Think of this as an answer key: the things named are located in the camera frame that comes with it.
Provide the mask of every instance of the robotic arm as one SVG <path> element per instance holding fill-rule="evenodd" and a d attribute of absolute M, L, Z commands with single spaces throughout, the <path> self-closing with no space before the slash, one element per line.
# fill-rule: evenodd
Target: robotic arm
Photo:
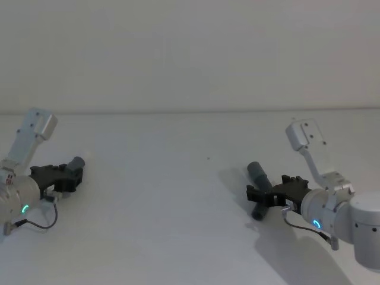
<path fill-rule="evenodd" d="M 286 223 L 290 224 L 286 220 L 288 211 L 302 215 L 308 223 L 331 235 L 312 230 L 333 250 L 339 249 L 339 239 L 351 243 L 356 261 L 380 273 L 380 192 L 355 194 L 351 182 L 332 167 L 327 143 L 313 119 L 293 122 L 286 134 L 293 149 L 305 157 L 313 178 L 322 189 L 308 189 L 308 181 L 299 176 L 283 176 L 282 184 L 263 191 L 248 185 L 248 200 L 258 203 L 254 218 L 257 209 L 283 206 Z M 251 163 L 248 171 L 255 181 L 266 179 L 258 163 Z"/>
<path fill-rule="evenodd" d="M 53 202 L 56 210 L 55 203 L 62 192 L 75 192 L 82 181 L 84 161 L 80 157 L 60 166 L 32 167 L 30 176 L 23 175 L 37 146 L 51 137 L 57 123 L 50 112 L 30 109 L 17 130 L 8 157 L 0 162 L 0 224 L 4 224 L 5 235 L 25 223 L 36 225 L 26 219 L 14 224 L 12 220 L 24 215 L 42 199 Z"/>

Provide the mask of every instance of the gray cylindrical object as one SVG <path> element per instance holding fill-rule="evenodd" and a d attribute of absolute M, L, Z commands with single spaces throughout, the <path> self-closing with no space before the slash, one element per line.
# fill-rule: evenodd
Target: gray cylindrical object
<path fill-rule="evenodd" d="M 66 166 L 66 170 L 75 171 L 76 169 L 83 168 L 85 166 L 84 160 L 81 157 L 75 156 L 71 162 Z"/>
<path fill-rule="evenodd" d="M 253 183 L 258 187 L 260 191 L 265 193 L 271 191 L 272 184 L 269 182 L 267 174 L 265 174 L 261 165 L 257 161 L 250 163 L 247 166 L 247 170 Z M 262 204 L 256 204 L 252 212 L 252 217 L 257 221 L 261 221 L 265 218 L 267 212 L 267 207 L 263 206 Z"/>

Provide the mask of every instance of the white tabletop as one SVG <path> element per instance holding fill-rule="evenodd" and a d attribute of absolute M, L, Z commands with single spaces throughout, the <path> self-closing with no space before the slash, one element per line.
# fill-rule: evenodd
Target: white tabletop
<path fill-rule="evenodd" d="M 83 184 L 58 204 L 47 232 L 29 226 L 0 241 L 6 285 L 380 283 L 353 247 L 333 252 L 285 225 L 278 209 L 253 221 L 246 166 L 271 181 L 300 175 L 316 187 L 284 133 L 292 118 L 317 119 L 336 168 L 357 192 L 378 189 L 380 110 L 58 116 L 31 165 L 86 158 Z M 5 156 L 21 116 L 0 116 Z M 51 222 L 48 204 L 30 220 Z M 289 220 L 307 226 L 291 213 Z"/>

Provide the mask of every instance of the cable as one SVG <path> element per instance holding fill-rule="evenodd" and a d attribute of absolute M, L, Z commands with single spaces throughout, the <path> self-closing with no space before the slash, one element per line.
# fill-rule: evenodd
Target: cable
<path fill-rule="evenodd" d="M 28 223 L 28 224 L 32 224 L 35 227 L 38 227 L 39 229 L 47 230 L 47 229 L 52 228 L 56 224 L 56 222 L 58 220 L 58 210 L 57 210 L 57 205 L 55 203 L 54 203 L 54 212 L 55 212 L 54 222 L 50 226 L 41 226 L 41 225 L 39 225 L 39 224 L 37 224 L 37 223 L 35 223 L 33 221 L 29 221 L 27 219 L 24 219 L 24 220 L 21 220 L 21 221 L 17 221 L 16 223 L 14 223 L 14 225 L 16 227 L 21 227 L 22 225 Z"/>
<path fill-rule="evenodd" d="M 319 232 L 317 230 L 314 230 L 314 229 L 310 229 L 308 227 L 300 227 L 300 226 L 296 226 L 295 224 L 291 224 L 288 222 L 288 220 L 286 220 L 286 218 L 284 218 L 284 222 L 288 225 L 288 226 L 291 226 L 291 227 L 295 227 L 296 229 L 301 229 L 301 230 L 308 230 L 310 232 L 313 232 L 313 233 L 316 233 L 318 236 L 320 236 L 321 238 L 323 238 L 327 243 L 331 244 L 331 239 L 329 236 L 325 235 L 324 233 L 322 232 Z"/>

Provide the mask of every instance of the white wall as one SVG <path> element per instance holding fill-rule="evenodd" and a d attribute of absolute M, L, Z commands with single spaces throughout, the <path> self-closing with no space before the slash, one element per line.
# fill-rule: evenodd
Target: white wall
<path fill-rule="evenodd" d="M 378 0 L 3 0 L 0 112 L 380 106 Z"/>

